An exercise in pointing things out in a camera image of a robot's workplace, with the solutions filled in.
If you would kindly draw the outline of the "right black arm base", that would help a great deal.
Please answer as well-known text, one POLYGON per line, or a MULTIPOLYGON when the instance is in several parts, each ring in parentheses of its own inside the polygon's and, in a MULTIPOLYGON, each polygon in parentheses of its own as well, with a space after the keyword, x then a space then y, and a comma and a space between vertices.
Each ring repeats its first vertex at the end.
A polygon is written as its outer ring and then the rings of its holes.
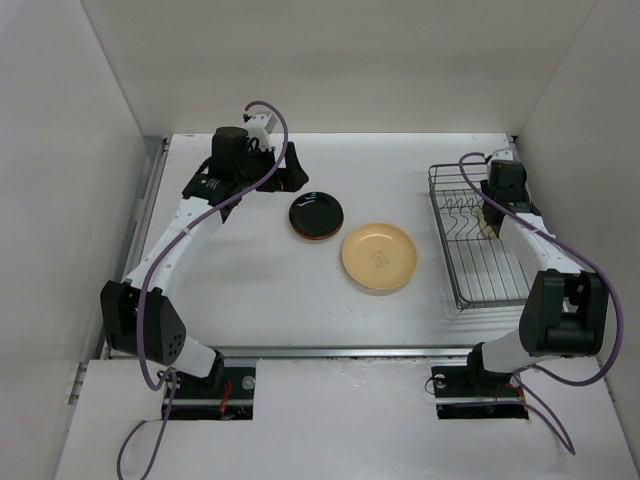
POLYGON ((425 390, 436 400, 439 420, 528 420, 522 390, 508 373, 484 370, 482 344, 473 347, 464 365, 436 364, 425 390))

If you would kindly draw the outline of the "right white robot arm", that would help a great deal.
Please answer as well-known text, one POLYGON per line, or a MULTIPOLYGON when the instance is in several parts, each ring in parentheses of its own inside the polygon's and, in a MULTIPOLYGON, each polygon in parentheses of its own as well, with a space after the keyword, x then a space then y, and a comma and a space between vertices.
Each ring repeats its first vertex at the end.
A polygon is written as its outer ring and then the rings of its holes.
POLYGON ((480 182, 482 218, 518 260, 529 294, 518 328, 474 346, 468 355, 463 381, 477 394, 487 393, 500 377, 542 361, 594 356, 604 340, 609 289, 547 230, 526 181, 522 164, 491 159, 480 182))

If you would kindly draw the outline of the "cream floral plate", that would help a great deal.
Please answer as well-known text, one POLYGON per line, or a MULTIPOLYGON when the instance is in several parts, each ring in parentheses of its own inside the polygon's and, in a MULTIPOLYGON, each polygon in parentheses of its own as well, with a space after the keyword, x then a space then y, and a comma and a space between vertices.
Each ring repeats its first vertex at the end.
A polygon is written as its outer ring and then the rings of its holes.
POLYGON ((494 230, 494 228, 486 220, 482 209, 478 210, 478 225, 479 225, 479 229, 480 229, 480 234, 483 237, 485 237, 485 238, 487 238, 489 240, 493 240, 493 239, 498 239, 499 238, 498 233, 494 230))

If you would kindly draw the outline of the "black glossy plate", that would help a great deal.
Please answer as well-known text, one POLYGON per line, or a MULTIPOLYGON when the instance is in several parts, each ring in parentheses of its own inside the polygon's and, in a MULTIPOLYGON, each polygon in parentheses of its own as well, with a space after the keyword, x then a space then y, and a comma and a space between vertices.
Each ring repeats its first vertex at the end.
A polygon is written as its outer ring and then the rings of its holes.
POLYGON ((288 215, 293 230, 307 235, 324 235, 340 229, 344 222, 341 204, 325 192, 308 192, 297 197, 288 215))

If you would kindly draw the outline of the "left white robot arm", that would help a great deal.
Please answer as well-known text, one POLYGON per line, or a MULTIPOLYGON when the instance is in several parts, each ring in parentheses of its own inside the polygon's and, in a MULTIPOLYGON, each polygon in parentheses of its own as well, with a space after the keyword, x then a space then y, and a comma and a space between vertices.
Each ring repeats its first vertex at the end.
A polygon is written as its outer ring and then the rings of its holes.
POLYGON ((106 344, 137 357, 150 388, 159 387, 148 368, 155 363, 189 376, 202 396, 221 390, 221 354, 190 336, 172 297, 205 243, 245 195, 296 192, 308 180, 294 143, 285 139, 276 149, 269 130, 256 120, 215 131, 211 153, 182 190, 166 230, 136 267, 100 292, 106 344))

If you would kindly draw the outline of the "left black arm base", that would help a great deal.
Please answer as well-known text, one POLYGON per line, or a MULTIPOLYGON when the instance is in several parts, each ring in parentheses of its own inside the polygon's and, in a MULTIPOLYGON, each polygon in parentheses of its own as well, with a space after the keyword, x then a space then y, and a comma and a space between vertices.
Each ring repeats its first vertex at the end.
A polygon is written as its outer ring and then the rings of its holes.
POLYGON ((254 414, 257 361, 244 358, 217 362, 208 378, 178 372, 174 400, 172 383, 166 382, 161 415, 180 421, 249 421, 254 414))

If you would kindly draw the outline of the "large beige plate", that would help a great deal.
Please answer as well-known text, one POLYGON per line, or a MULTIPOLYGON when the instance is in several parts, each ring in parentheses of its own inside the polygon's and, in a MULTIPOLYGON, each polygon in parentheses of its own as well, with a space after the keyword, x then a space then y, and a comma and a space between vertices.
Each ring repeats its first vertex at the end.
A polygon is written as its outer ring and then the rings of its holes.
POLYGON ((418 251, 412 238, 388 223, 369 223, 350 231, 341 250, 343 267, 359 285, 376 291, 402 288, 413 277, 418 251))

